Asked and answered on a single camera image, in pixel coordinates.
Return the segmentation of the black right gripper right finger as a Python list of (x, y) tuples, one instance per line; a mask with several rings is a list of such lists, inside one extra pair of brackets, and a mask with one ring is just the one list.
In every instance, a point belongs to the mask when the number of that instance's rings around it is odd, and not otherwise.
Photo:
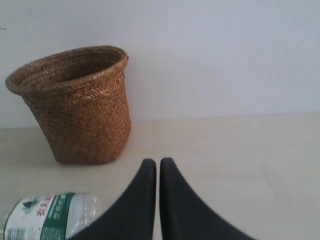
[(160, 162), (159, 213), (164, 240), (252, 240), (214, 212), (191, 188), (174, 160)]

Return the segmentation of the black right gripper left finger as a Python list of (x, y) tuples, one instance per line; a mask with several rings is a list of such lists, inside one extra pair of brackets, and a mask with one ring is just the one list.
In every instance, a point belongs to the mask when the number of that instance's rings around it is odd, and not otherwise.
[(144, 159), (126, 190), (97, 220), (72, 240), (151, 240), (156, 207), (157, 167)]

